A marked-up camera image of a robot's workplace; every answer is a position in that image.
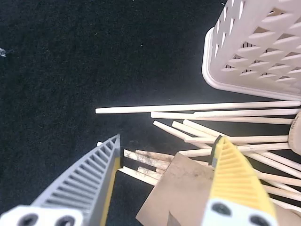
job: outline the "white dowel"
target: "white dowel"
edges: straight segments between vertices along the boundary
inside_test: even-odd
[[[192,137],[186,138],[186,143],[214,144],[216,137]],[[248,136],[248,137],[228,137],[232,143],[280,143],[288,142],[288,135],[284,136]]]
[[[285,185],[285,184],[282,184],[282,183],[279,183],[279,182],[275,182],[275,181],[270,181],[270,180],[265,180],[266,182],[268,182],[270,185],[273,185],[277,188],[281,188],[281,189],[284,189],[286,191],[289,191],[289,192],[294,192],[294,193],[297,193],[297,194],[301,194],[301,192],[297,191],[296,189],[293,189],[292,187],[288,186],[288,185]]]
[[[158,180],[156,180],[155,178],[152,178],[125,166],[119,169],[119,171],[153,186],[155,186],[158,183]]]
[[[164,130],[165,132],[170,133],[170,134],[172,134],[172,135],[174,135],[174,136],[176,136],[176,137],[178,137],[182,140],[185,140],[186,138],[190,138],[189,135],[187,135],[185,133],[182,133],[182,132],[180,132],[180,131],[178,131],[178,130],[170,127],[170,126],[167,126],[167,125],[161,123],[161,122],[154,121],[153,124],[155,126],[159,127],[160,129]],[[195,143],[191,143],[191,144],[196,146],[196,147],[199,147],[199,148],[207,148],[207,145],[205,145],[205,144],[195,144]]]
[[[286,150],[289,149],[288,143],[274,143],[274,144],[262,144],[262,145],[244,145],[237,146],[240,152],[243,152],[244,155],[248,153],[245,152],[265,152],[265,151],[274,151],[274,150]],[[187,151],[179,151],[180,154],[185,155],[186,157],[200,157],[200,156],[208,156],[211,154],[211,148],[206,149],[196,149],[196,150],[187,150]]]
[[[141,172],[141,173],[143,173],[143,174],[145,174],[145,175],[147,175],[147,176],[150,176],[150,177],[152,177],[152,178],[155,178],[156,180],[160,180],[161,177],[162,177],[161,174],[159,174],[159,173],[157,173],[157,172],[155,172],[155,171],[152,171],[152,170],[150,170],[150,169],[141,167],[141,166],[138,167],[138,170],[137,170],[137,171],[138,171],[138,172]]]
[[[195,112],[197,118],[207,117],[231,117],[231,116],[265,116],[265,115],[293,115],[298,114],[296,109],[268,109],[268,110],[239,110],[239,111],[213,111],[213,112]]]
[[[193,113],[171,113],[171,112],[151,112],[150,117],[154,119],[192,119],[198,118]]]
[[[279,201],[277,199],[271,199],[271,200],[272,200],[273,203],[275,203],[276,205],[282,207],[283,209],[292,210],[293,212],[295,211],[296,214],[298,214],[301,217],[301,208],[300,207],[293,206],[291,204]]]
[[[197,124],[197,123],[189,121],[189,120],[184,120],[183,124],[191,126],[191,127],[195,128],[195,129],[198,129],[198,130],[200,130],[202,132],[205,132],[205,133],[211,135],[212,137],[217,137],[219,135],[228,137],[225,134],[222,134],[222,133],[220,133],[218,131],[215,131],[213,129],[207,128],[205,126],[202,126],[200,124]],[[274,161],[272,159],[269,159],[269,158],[267,158],[265,156],[262,156],[262,155],[260,155],[258,153],[249,153],[249,152],[247,152],[247,153],[244,153],[244,155],[248,156],[248,157],[250,157],[252,159],[255,159],[257,161],[260,161],[260,162],[262,162],[262,163],[264,163],[264,164],[266,164],[268,166],[274,167],[274,168],[276,168],[276,169],[278,169],[280,171],[283,171],[285,173],[293,175],[293,176],[295,176],[297,178],[301,178],[301,172],[297,171],[295,169],[292,169],[292,168],[290,168],[288,166],[286,166],[286,162],[285,161],[283,161],[282,163],[279,163],[279,162]]]
[[[293,122],[293,119],[270,118],[270,117],[211,117],[211,118],[197,118],[194,120],[248,122],[248,123],[282,124],[282,125],[291,125]]]
[[[235,109],[235,108],[296,107],[300,105],[301,105],[300,101],[269,101],[269,102],[196,104],[196,105],[105,107],[105,108],[96,108],[95,113],[106,114],[106,113],[175,112],[175,111],[194,111],[194,110]]]
[[[229,121],[229,122],[248,122],[264,124],[284,124],[291,125],[293,119],[268,118],[268,117],[210,117],[197,118],[192,113],[170,113],[170,112],[151,112],[151,118],[156,119],[189,119],[198,121]]]
[[[267,180],[267,181],[274,181],[286,185],[293,185],[293,186],[298,186],[301,187],[301,180],[300,179],[294,179],[294,178],[287,178],[287,177],[282,177],[278,175],[273,175],[273,174],[268,174],[268,173],[261,173],[257,172],[256,173],[258,178],[262,180]]]
[[[301,171],[301,164],[300,163],[294,162],[292,160],[289,160],[289,159],[287,159],[285,157],[282,157],[280,155],[277,155],[275,153],[262,152],[262,153],[260,153],[260,155],[265,156],[269,159],[275,160],[275,161],[280,162],[280,163],[285,163],[286,166],[289,166],[289,167],[292,167],[296,170]]]
[[[174,158],[174,156],[170,155],[170,154],[147,152],[147,151],[142,151],[142,150],[136,150],[135,152],[137,154],[141,154],[141,155],[147,156],[152,159],[158,159],[158,160],[163,160],[163,161],[172,161]]]
[[[204,133],[202,131],[199,131],[197,129],[191,128],[191,127],[186,126],[186,125],[184,125],[182,123],[179,123],[177,121],[173,121],[173,123],[172,123],[171,126],[174,127],[174,128],[176,128],[176,129],[180,129],[180,130],[182,130],[182,131],[184,131],[186,133],[190,133],[190,134],[192,134],[194,136],[197,136],[197,137],[205,137],[207,135],[206,133]]]
[[[294,199],[294,200],[301,202],[301,194],[296,194],[293,192],[285,191],[285,190],[282,190],[282,189],[279,189],[276,187],[267,186],[267,185],[263,185],[263,187],[269,194],[275,194],[278,196],[282,196],[282,197],[289,198],[289,199]]]
[[[148,158],[144,155],[137,154],[137,153],[131,152],[129,150],[124,150],[124,156],[129,159],[133,159],[133,160],[145,163],[147,165],[150,165],[150,166],[162,169],[162,170],[166,170],[170,164],[170,162],[168,162],[168,161],[162,161],[162,160]]]
[[[165,170],[156,168],[156,172],[159,173],[159,174],[164,174],[164,173],[165,173]]]

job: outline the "dark floor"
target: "dark floor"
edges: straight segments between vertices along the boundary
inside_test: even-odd
[[[30,204],[117,133],[131,150],[191,148],[147,113],[95,115],[96,107],[267,100],[215,90],[202,78],[204,37],[222,8],[221,0],[2,0],[0,48],[13,53],[0,57],[0,213]],[[289,129],[206,125],[229,135]],[[135,216],[151,188],[118,172],[108,225],[140,225]]]

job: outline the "black carpet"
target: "black carpet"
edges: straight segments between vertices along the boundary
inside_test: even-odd
[[[0,57],[0,212],[30,204],[117,133],[130,150],[193,148],[147,113],[96,115],[96,107],[268,100],[215,90],[202,78],[205,34],[222,8],[221,0],[2,0],[0,48],[13,52]],[[246,136],[289,129],[205,125]],[[118,172],[107,224],[140,225],[135,216],[151,188]]]

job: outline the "screw hole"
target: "screw hole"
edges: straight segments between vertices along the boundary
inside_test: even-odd
[[[75,222],[75,220],[73,217],[64,216],[56,222],[55,226],[73,226],[74,222]]]
[[[38,221],[38,215],[37,214],[27,214],[26,216],[22,217],[19,221],[18,226],[33,226]]]

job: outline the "cardboard piece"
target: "cardboard piece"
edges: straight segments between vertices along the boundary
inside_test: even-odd
[[[144,226],[166,226],[173,225],[173,216],[181,226],[200,226],[213,176],[211,169],[178,153],[136,219]],[[293,212],[279,206],[276,211],[279,226],[301,225],[301,217]]]

